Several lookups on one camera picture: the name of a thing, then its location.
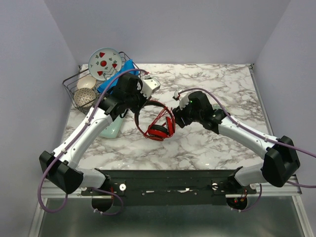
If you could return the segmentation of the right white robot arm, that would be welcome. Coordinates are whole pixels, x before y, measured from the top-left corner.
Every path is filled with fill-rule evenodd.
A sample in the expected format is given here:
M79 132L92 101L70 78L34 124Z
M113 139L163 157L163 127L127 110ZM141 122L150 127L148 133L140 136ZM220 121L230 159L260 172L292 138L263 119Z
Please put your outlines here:
M234 194L254 183L269 183L280 188L300 167L289 137L277 138L236 121L223 109L213 108L201 91L187 94L172 112L181 128L198 122L203 128L244 145L263 160L257 165L239 167L228 176L225 186Z

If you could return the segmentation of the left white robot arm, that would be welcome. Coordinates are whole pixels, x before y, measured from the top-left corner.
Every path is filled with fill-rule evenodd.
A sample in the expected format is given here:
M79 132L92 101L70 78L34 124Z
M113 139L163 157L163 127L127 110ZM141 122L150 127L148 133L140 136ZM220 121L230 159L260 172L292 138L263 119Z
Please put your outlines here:
M99 195L106 194L110 186L105 175L95 169L79 169L79 161L102 130L126 110L139 112L159 88L160 83L154 78L121 75L114 87L103 91L65 142L50 153L42 152L39 162L44 177L68 195L78 188L93 188Z

